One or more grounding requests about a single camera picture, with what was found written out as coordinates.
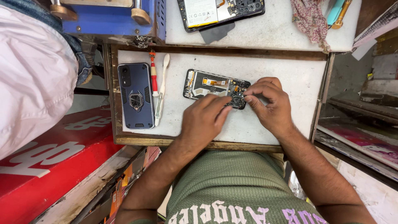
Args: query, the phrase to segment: cloth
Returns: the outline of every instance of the cloth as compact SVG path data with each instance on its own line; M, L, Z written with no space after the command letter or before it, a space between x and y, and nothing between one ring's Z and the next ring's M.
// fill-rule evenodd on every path
M65 115L73 102L79 63L65 38L37 19L0 5L0 24L3 159Z
M322 0L291 0L293 9L292 21L303 34L307 35L311 43L318 43L327 54L331 51L326 42L328 23L322 14Z
M80 40L63 32L62 22L59 18L53 16L47 9L41 7L40 4L38 4L35 0L0 0L0 5L4 5L10 9L35 18L60 33L68 42L79 63L76 85L80 86L87 79L88 75L92 71L92 67L88 64L86 57L82 53Z
M283 154L207 151L179 175L165 224L324 224L283 180ZM132 224L149 224L136 220Z

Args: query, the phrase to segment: smartphone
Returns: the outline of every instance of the smartphone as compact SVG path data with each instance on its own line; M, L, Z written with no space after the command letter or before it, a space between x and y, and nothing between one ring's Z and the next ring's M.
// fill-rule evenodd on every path
M218 22L190 27L189 19L196 17L195 14L187 14L185 0L177 0L177 2L185 31L188 33L265 14L264 0L216 0Z
M121 64L120 92L125 125L128 129L149 129L155 124L149 65L147 63Z
M230 96L232 100L225 105L243 110L246 105L243 92L250 85L250 82L241 79L189 69L185 79L183 96L193 100L197 100L207 94Z

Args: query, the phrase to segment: finger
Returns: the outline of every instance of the finger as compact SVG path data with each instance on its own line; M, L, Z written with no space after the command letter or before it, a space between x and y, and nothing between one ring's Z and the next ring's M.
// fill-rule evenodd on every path
M274 101L279 95L277 90L269 87L266 84L253 85L243 93L243 95L246 96L254 94L262 94L263 96L267 97L271 102Z
M216 128L222 128L225 123L226 117L228 116L229 112L232 110L231 106L224 107L220 113L216 117L216 121L214 123Z
M218 98L218 96L213 95L213 94L207 94L206 96L201 97L200 99L198 99L194 103L194 106L195 107L200 107L200 108L205 108L206 106L208 106L216 98Z
M262 81L270 82L270 83L274 84L275 86L277 86L278 88L282 89L282 84L277 77L263 77L263 78L257 80L255 82L255 84L262 82Z
M230 96L223 96L214 99L207 107L206 110L213 114L214 118L220 113L221 109L226 103L230 102L232 98Z
M245 101L250 105L257 117L266 115L269 110L266 106L255 96L246 96Z

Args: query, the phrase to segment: wooden table edge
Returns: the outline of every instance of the wooden table edge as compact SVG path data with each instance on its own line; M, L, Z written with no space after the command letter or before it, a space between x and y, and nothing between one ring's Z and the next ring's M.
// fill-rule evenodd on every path
M104 60L110 61L110 69L105 69L106 72L105 78L109 83L109 96L110 96L110 103L111 103L111 114L112 114L112 129L113 129L113 140L115 144L123 144L123 145L142 145L142 146L169 146L170 143L174 140L172 136L163 136L162 137L153 137L150 135L145 134L137 134L131 132L124 132L122 129L122 111L121 108L117 111L115 107L116 100L121 101L120 96L120 86L118 79L113 78L113 74L117 74L117 66L118 66L118 50L134 50L134 51L149 51L151 48L148 49L138 49L136 47L127 46L127 45L116 45L116 44L104 44ZM202 48L199 47L152 47L155 51L158 52L169 52L169 53L177 53L178 50L186 50L184 52L179 53L192 53L188 51L194 51L196 54L204 54L204 55L223 55L224 53L228 53L228 51L223 51L221 53L205 53ZM237 48L218 48L218 49L228 49L233 50ZM331 58L328 55L322 53L319 54L318 52L313 51L279 51L279 50L260 50L260 52L265 53L264 55L258 55L259 51L252 50L252 49L239 49L238 54L242 54L240 56L245 57L262 57L262 58L273 58L273 59L294 59L294 60L311 60L311 61L328 61ZM313 133L316 129L317 118L319 116L320 111L320 99L322 97L323 88L324 88L324 80L327 73L331 71L326 70L324 72L324 77L322 78L322 83L320 87L320 92L318 96L318 102L315 111L314 111L314 118L311 126L311 133L310 133L310 141L313 141ZM264 145L264 144L253 144L253 143L239 143L239 142L227 142L227 141L212 141L207 147L207 149L216 149L216 150L233 150L233 151L254 151L254 152L266 152L266 153L283 153L283 149L280 145Z

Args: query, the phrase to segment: screwdriver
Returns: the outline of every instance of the screwdriver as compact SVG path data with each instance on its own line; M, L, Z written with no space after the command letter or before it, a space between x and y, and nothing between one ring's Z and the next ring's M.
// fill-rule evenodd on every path
M149 57L150 57L150 61L152 62L150 65L150 77L152 79L152 91L153 91L152 96L159 96L158 83L156 81L156 68L155 68L155 63L153 63L155 56L156 56L156 52L151 49L151 51L149 52Z

